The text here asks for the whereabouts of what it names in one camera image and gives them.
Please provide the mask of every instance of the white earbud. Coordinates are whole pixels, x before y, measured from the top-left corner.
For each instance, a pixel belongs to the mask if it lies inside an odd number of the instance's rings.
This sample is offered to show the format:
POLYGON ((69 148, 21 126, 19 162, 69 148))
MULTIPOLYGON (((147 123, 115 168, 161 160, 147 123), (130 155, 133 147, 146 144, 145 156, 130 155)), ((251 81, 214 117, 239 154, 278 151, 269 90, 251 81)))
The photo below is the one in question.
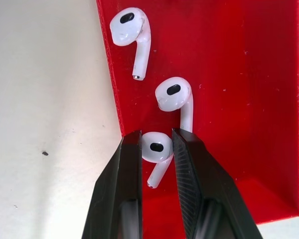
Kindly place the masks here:
POLYGON ((148 179, 149 187, 158 187, 173 156, 173 142, 166 134, 148 132, 142 135, 142 158, 148 162, 156 163, 148 179))
POLYGON ((155 96, 162 111, 180 109, 180 128, 193 132, 193 94, 184 78, 172 77, 163 81, 156 88, 155 96))
POLYGON ((127 46, 137 42, 133 67, 133 78, 142 81, 145 78, 150 55, 150 23, 145 13, 136 7, 119 12, 111 21, 110 29, 113 43, 127 46))

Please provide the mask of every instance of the red tray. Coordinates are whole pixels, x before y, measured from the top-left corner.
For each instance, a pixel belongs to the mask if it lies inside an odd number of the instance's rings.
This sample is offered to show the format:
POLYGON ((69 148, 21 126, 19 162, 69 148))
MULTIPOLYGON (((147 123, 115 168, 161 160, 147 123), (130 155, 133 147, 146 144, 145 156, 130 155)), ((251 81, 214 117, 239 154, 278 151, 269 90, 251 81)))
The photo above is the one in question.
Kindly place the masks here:
MULTIPOLYGON (((299 216, 299 1, 97 0, 122 135, 171 135, 179 112, 162 112, 155 89, 185 78, 193 132, 234 178, 257 223, 299 216), (139 7, 151 27, 144 81, 132 78, 136 43, 119 47, 110 21, 139 7)), ((172 163, 157 189, 143 161, 144 239, 183 239, 172 163)))

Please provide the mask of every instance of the white surface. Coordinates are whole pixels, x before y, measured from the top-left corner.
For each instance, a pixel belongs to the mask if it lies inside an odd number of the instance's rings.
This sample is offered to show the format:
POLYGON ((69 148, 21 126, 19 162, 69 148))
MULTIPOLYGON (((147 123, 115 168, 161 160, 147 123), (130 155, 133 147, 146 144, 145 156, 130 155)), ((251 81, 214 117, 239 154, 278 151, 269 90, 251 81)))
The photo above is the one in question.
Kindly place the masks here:
POLYGON ((95 0, 0 0, 0 239, 80 238, 120 139, 95 0))

